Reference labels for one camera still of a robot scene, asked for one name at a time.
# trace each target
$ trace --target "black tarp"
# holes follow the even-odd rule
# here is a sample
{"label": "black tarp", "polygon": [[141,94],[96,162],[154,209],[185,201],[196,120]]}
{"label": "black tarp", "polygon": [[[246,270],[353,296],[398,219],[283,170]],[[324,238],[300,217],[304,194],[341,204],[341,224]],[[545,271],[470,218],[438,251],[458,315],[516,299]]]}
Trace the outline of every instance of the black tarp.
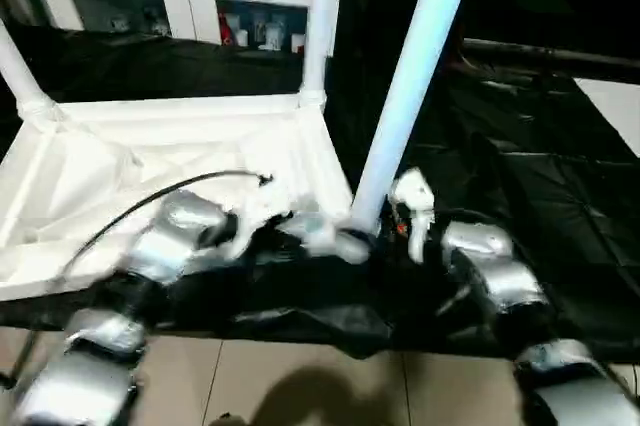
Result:
{"label": "black tarp", "polygon": [[[58,101],[280,93],[295,91],[301,79],[300,58],[272,53],[148,36],[11,31]],[[392,71],[389,61],[356,54],[331,63],[325,117],[352,186]],[[423,170],[438,209],[481,211],[518,238],[562,310],[566,334],[585,338],[603,359],[638,360],[638,159],[573,81],[488,74],[441,65],[402,168]],[[5,110],[13,107],[6,90],[2,98]],[[5,140],[19,124],[9,116]],[[258,264],[249,254],[233,267],[184,279],[162,329],[328,343],[354,356],[380,349],[501,354],[473,305],[434,316],[453,292],[437,253],[430,252],[436,259],[428,268],[417,267],[400,239],[382,237],[372,261],[351,266],[301,260],[287,253],[296,249],[287,240],[267,235],[256,247],[277,250],[278,261]],[[2,303],[0,324],[58,328],[89,296]]]}

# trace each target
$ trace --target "white pole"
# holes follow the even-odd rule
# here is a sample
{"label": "white pole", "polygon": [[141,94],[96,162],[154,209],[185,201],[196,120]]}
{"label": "white pole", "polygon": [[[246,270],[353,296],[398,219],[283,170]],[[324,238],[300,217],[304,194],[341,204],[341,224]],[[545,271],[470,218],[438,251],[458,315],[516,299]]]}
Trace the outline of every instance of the white pole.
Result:
{"label": "white pole", "polygon": [[38,86],[2,20],[0,20],[0,72],[16,97],[20,117],[26,119],[33,114],[52,112],[53,101]]}
{"label": "white pole", "polygon": [[418,0],[351,210],[354,227],[375,232],[460,0]]}
{"label": "white pole", "polygon": [[324,72],[332,25],[332,0],[311,0],[307,15],[304,69],[300,98],[304,105],[324,106]]}

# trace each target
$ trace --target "red bottle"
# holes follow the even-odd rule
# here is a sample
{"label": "red bottle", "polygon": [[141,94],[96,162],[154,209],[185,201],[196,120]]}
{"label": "red bottle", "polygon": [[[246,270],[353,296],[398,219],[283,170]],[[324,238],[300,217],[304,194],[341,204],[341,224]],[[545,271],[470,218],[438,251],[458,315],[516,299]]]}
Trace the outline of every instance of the red bottle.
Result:
{"label": "red bottle", "polygon": [[220,24],[220,40],[223,46],[232,46],[234,44],[233,31],[227,24],[227,18],[224,13],[218,13],[218,23]]}

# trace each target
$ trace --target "tiled floor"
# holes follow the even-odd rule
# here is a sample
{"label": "tiled floor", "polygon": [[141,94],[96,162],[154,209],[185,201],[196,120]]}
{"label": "tiled floor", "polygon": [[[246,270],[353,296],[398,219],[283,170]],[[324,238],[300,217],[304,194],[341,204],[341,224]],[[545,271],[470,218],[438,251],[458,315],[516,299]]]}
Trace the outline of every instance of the tiled floor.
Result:
{"label": "tiled floor", "polygon": [[[639,154],[640,86],[580,86]],[[0,370],[23,337],[0,328]],[[58,337],[46,335],[36,356]],[[615,370],[633,389],[632,368]],[[227,412],[257,426],[520,424],[509,364],[499,360],[382,353],[357,361],[324,346],[165,337],[142,376],[136,426],[206,426]],[[8,398],[0,399],[6,410]]]}

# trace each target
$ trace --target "black cable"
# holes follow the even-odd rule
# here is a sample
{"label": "black cable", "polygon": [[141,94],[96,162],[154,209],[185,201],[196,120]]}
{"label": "black cable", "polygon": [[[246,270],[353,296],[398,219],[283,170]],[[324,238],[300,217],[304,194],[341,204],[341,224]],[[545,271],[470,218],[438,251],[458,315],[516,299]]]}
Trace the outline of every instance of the black cable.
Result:
{"label": "black cable", "polygon": [[480,211],[476,211],[474,209],[467,208],[443,208],[435,210],[436,216],[444,215],[450,216],[451,218],[462,217],[462,218],[473,218],[479,221],[486,222],[493,226],[498,226],[498,220],[493,216],[489,216],[486,213],[482,213]]}
{"label": "black cable", "polygon": [[[97,233],[95,233],[93,236],[91,236],[86,243],[84,243],[80,249],[78,249],[78,251],[75,252],[75,254],[71,257],[71,259],[64,265],[64,267],[62,268],[62,270],[60,271],[60,273],[58,273],[58,275],[53,278],[51,280],[51,285],[48,288],[48,290],[44,293],[46,296],[51,295],[51,294],[56,294],[58,292],[60,292],[61,290],[61,286],[64,285],[64,282],[67,278],[67,275],[69,274],[69,272],[71,271],[71,269],[73,268],[73,266],[75,266],[75,264],[78,262],[78,260],[87,253],[87,251],[89,251],[91,248],[93,248],[93,246],[95,246],[95,244],[100,240],[100,238],[102,238],[102,236],[104,236],[106,233],[108,233],[115,225],[117,225],[118,223],[120,223],[123,219],[126,219],[129,215],[131,215],[132,213],[134,213],[135,211],[137,211],[138,209],[142,208],[143,206],[146,206],[149,203],[152,203],[153,201],[155,201],[156,199],[159,199],[163,196],[166,196],[169,193],[172,193],[184,186],[188,186],[190,184],[193,183],[197,183],[199,181],[204,181],[207,179],[212,179],[212,178],[219,178],[219,177],[223,177],[223,176],[251,176],[251,177],[255,177],[258,178],[260,180],[260,186],[268,183],[269,181],[271,181],[271,178],[263,176],[261,174],[258,173],[253,173],[251,171],[242,171],[242,170],[225,170],[225,171],[216,171],[213,173],[204,173],[204,174],[200,174],[198,176],[194,176],[192,178],[188,178],[182,181],[178,181],[177,183],[171,184],[165,188],[162,188],[158,191],[156,191],[155,193],[150,194],[149,196],[147,196],[144,199],[141,199],[140,201],[138,201],[136,204],[134,204],[133,206],[131,206],[129,209],[127,209],[125,212],[123,212],[122,214],[120,214],[119,216],[117,216],[115,219],[113,219],[111,222],[109,222],[109,224],[107,224],[104,228],[102,228],[100,231],[98,231]],[[18,359],[16,359],[16,362],[13,365],[13,368],[11,369],[11,373],[9,373],[9,375],[2,375],[2,377],[0,377],[0,382],[3,383],[3,386],[5,387],[5,389],[12,389],[18,382],[18,379],[20,378],[22,371],[24,370],[25,365],[27,364],[27,362],[29,361],[29,358],[31,357],[31,354],[33,353],[34,348],[36,347],[36,345],[38,344],[38,339],[40,337],[40,332],[37,331],[37,324],[35,323],[35,321],[32,323],[31,325],[31,330],[29,331],[29,334],[27,335],[27,338],[25,339],[25,342],[22,346],[22,349],[20,350],[20,354],[18,355]]]}

